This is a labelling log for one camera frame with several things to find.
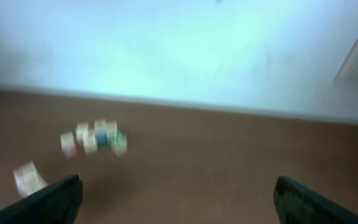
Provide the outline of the blue H wooden block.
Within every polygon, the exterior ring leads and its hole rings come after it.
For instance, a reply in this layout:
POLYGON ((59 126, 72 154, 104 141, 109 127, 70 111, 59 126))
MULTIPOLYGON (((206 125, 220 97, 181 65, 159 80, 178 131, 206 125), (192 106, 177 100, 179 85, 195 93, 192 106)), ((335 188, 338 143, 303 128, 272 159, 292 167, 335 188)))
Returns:
POLYGON ((48 183, 41 177, 33 161, 13 171, 15 184, 22 198, 45 188, 48 183))

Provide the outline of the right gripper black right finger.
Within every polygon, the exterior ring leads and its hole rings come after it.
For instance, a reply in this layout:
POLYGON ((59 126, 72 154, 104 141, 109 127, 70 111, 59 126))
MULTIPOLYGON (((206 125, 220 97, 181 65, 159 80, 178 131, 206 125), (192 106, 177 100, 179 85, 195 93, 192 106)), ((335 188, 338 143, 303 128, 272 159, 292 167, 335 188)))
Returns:
POLYGON ((358 224, 357 214, 284 175, 273 201, 281 224, 358 224))

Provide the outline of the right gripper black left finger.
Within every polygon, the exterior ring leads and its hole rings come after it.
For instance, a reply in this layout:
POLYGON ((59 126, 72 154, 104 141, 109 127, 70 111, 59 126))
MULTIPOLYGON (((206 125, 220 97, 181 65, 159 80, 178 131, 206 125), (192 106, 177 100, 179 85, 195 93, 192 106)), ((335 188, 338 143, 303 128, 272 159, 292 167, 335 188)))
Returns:
POLYGON ((23 198, 0 211, 0 224, 74 224, 83 199, 77 174, 23 198))

